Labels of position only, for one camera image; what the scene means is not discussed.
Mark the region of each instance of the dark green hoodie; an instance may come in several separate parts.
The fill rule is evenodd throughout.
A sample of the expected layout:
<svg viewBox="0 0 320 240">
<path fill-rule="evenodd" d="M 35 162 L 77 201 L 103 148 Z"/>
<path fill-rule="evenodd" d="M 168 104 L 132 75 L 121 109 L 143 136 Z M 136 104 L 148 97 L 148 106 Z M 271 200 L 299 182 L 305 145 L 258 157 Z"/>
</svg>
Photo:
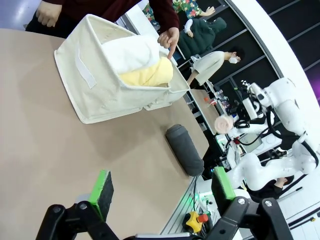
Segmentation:
<svg viewBox="0 0 320 240">
<path fill-rule="evenodd" d="M 194 18 L 192 22 L 191 31 L 193 32 L 193 37 L 189 37 L 183 30 L 180 32 L 178 41 L 178 46 L 186 59 L 208 51 L 214 43 L 216 34 L 227 27 L 227 23 L 221 17 L 218 17 L 213 22 Z"/>
</svg>

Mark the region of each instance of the white face mask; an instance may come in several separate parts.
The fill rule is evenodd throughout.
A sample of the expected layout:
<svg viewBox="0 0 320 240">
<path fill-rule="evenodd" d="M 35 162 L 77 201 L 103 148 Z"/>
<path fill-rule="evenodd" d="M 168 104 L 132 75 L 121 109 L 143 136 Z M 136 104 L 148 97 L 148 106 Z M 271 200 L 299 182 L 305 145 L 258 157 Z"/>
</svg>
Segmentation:
<svg viewBox="0 0 320 240">
<path fill-rule="evenodd" d="M 236 63 L 238 63 L 238 60 L 234 56 L 232 56 L 229 58 L 229 63 L 236 64 Z"/>
</svg>

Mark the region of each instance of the wooden desk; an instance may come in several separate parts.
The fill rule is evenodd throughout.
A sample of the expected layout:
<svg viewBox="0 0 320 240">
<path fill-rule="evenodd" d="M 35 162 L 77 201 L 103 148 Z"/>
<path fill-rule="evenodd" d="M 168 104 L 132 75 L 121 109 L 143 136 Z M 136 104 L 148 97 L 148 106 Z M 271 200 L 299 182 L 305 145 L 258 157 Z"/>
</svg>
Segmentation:
<svg viewBox="0 0 320 240">
<path fill-rule="evenodd" d="M 201 157 L 208 148 L 186 102 L 82 124 L 54 61 L 63 39 L 7 29 L 0 35 L 0 239 L 35 239 L 47 208 L 70 207 L 101 169 L 112 174 L 107 223 L 117 236 L 159 233 L 190 181 L 165 131 L 182 124 Z"/>
<path fill-rule="evenodd" d="M 215 106 L 210 105 L 208 107 L 208 103 L 205 102 L 205 98 L 208 98 L 209 95 L 205 90 L 198 89 L 191 89 L 190 93 L 203 118 L 206 120 L 211 132 L 215 134 L 215 120 L 219 117 L 219 113 L 216 110 Z"/>
</svg>

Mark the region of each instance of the gray rolled towel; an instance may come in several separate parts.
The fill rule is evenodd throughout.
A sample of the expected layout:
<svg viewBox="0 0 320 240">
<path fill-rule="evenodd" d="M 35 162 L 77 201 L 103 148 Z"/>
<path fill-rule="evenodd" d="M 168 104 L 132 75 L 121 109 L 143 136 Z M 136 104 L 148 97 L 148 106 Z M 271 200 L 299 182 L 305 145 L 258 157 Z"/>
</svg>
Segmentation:
<svg viewBox="0 0 320 240">
<path fill-rule="evenodd" d="M 204 161 L 200 158 L 187 129 L 176 124 L 166 131 L 165 137 L 184 171 L 192 177 L 201 175 L 205 169 Z"/>
</svg>

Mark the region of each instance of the person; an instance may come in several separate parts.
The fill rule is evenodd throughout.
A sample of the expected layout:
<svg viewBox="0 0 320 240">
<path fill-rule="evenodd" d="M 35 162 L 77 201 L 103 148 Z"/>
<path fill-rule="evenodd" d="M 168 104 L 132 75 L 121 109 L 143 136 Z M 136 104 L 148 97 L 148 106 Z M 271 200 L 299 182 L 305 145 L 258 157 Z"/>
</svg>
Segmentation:
<svg viewBox="0 0 320 240">
<path fill-rule="evenodd" d="M 178 41 L 179 49 L 185 59 L 210 50 L 216 35 L 226 27 L 227 23 L 221 17 L 212 22 L 196 18 L 189 19 L 184 26 L 184 31 L 180 32 Z"/>
<path fill-rule="evenodd" d="M 209 6 L 206 9 L 206 11 L 201 10 L 196 0 L 172 0 L 172 6 L 176 13 L 184 11 L 188 19 L 194 18 L 196 16 L 210 16 L 216 11 L 213 6 Z M 145 8 L 142 11 L 144 15 L 148 18 L 150 23 L 153 25 L 153 27 L 155 27 L 156 29 L 160 28 L 161 22 L 156 21 L 154 10 L 149 3 L 145 6 Z"/>
<path fill-rule="evenodd" d="M 201 86 L 212 77 L 212 75 L 224 64 L 229 61 L 231 64 L 237 64 L 245 58 L 245 51 L 234 46 L 229 51 L 213 51 L 193 64 L 193 71 L 187 80 L 189 86 L 196 79 Z"/>
<path fill-rule="evenodd" d="M 27 32 L 67 38 L 81 19 L 93 14 L 111 22 L 118 20 L 139 0 L 42 0 L 26 27 Z M 149 0 L 154 16 L 161 24 L 158 43 L 175 52 L 179 40 L 179 18 L 172 0 Z"/>
<path fill-rule="evenodd" d="M 263 188 L 258 191 L 252 191 L 247 188 L 247 192 L 250 194 L 251 199 L 256 203 L 266 198 L 278 199 L 283 187 L 293 182 L 294 176 L 280 177 L 277 180 L 269 181 Z"/>
</svg>

